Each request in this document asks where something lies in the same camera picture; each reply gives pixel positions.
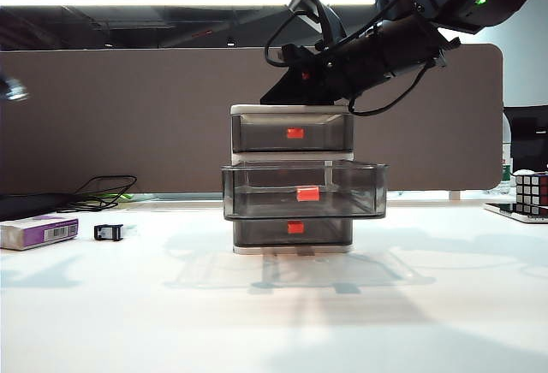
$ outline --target white table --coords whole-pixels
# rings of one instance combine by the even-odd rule
[[[2,251],[2,373],[548,371],[548,226],[479,202],[392,205],[316,257],[233,254],[219,208],[79,218]]]

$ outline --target black cord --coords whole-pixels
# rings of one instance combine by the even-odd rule
[[[270,65],[272,65],[273,67],[279,67],[279,68],[287,68],[287,67],[290,67],[292,64],[297,64],[297,63],[301,63],[302,60],[297,60],[297,61],[285,61],[285,62],[280,62],[280,61],[274,61],[273,59],[271,59],[269,56],[268,56],[268,50],[271,48],[271,44],[272,42],[274,41],[274,39],[276,39],[276,37],[280,34],[281,31],[283,31],[283,29],[292,21],[295,19],[295,17],[297,16],[303,16],[303,15],[307,15],[307,13],[305,11],[295,11],[293,14],[291,14],[291,16],[285,20],[283,22],[283,24],[272,34],[272,36],[270,38],[268,38],[268,40],[266,41],[266,44],[265,44],[265,50],[264,50],[264,55],[265,55],[265,61],[267,61]]]
[[[415,77],[415,79],[413,81],[413,84],[411,84],[411,86],[407,90],[405,90],[405,92],[402,93],[402,95],[400,95],[399,97],[394,99],[388,105],[385,105],[381,108],[377,108],[375,110],[356,111],[356,110],[354,110],[354,104],[356,102],[357,97],[353,97],[348,102],[348,112],[350,112],[352,115],[356,115],[356,116],[373,116],[373,115],[382,114],[383,112],[389,110],[394,105],[396,105],[402,99],[404,99],[408,95],[408,93],[410,93],[417,86],[417,84],[420,82],[422,77],[425,75],[426,71],[430,68],[433,68],[435,65],[436,65],[436,63],[432,59],[429,60],[427,63],[425,63],[425,66],[420,70],[420,72]]]
[[[105,180],[115,180],[115,179],[126,179],[128,183],[125,185],[102,188],[97,191],[92,192],[82,192],[88,186],[90,186],[94,181],[105,181]],[[133,175],[104,175],[104,176],[95,176],[87,181],[84,185],[80,186],[75,192],[75,196],[81,196],[80,200],[75,202],[69,202],[62,205],[57,209],[59,213],[69,213],[69,212],[98,212],[101,210],[114,208],[118,206],[117,200],[132,187],[137,178]],[[112,197],[101,197],[98,196],[103,193],[110,191],[118,190]]]

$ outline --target fluorescent light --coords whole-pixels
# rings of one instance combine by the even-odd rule
[[[374,0],[321,0],[327,5],[372,5]],[[0,7],[281,7],[287,0],[0,0]]]

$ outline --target stacked drawers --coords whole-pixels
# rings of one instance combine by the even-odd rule
[[[346,107],[236,105],[232,165],[223,167],[224,217],[235,252],[352,244],[352,219],[383,217],[383,164],[353,161]]]

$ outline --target rubik's cube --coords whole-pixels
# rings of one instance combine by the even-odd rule
[[[548,206],[548,173],[517,175],[515,201],[518,204]]]

